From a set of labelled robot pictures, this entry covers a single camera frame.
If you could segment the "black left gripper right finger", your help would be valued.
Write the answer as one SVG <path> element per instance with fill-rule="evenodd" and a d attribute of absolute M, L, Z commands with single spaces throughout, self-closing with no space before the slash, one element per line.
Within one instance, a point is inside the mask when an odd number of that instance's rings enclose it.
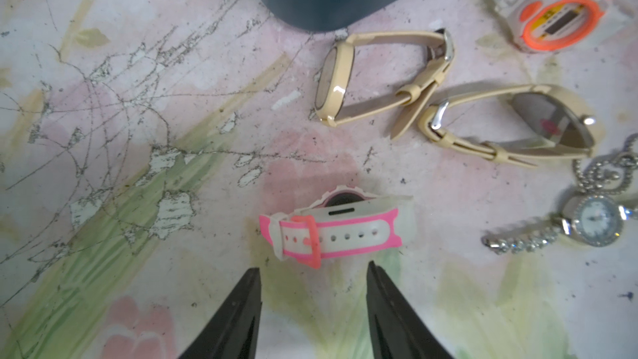
<path fill-rule="evenodd" d="M 451 357 L 385 269 L 373 261 L 367 269 L 367 313 L 375 359 Z"/>

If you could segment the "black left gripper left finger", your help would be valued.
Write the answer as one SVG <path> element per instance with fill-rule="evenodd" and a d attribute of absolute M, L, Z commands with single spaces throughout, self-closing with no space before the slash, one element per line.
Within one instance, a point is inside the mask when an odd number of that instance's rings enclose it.
<path fill-rule="evenodd" d="M 248 269 L 182 358 L 254 359 L 262 310 L 261 275 Z"/>

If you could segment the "pink white watch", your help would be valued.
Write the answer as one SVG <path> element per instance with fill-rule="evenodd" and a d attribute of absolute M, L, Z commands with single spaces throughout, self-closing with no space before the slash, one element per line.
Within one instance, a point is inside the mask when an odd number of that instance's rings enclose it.
<path fill-rule="evenodd" d="M 259 229 L 280 260 L 320 269 L 325 259 L 399 248 L 416 233 L 415 201 L 339 185 L 290 214 L 261 215 Z"/>

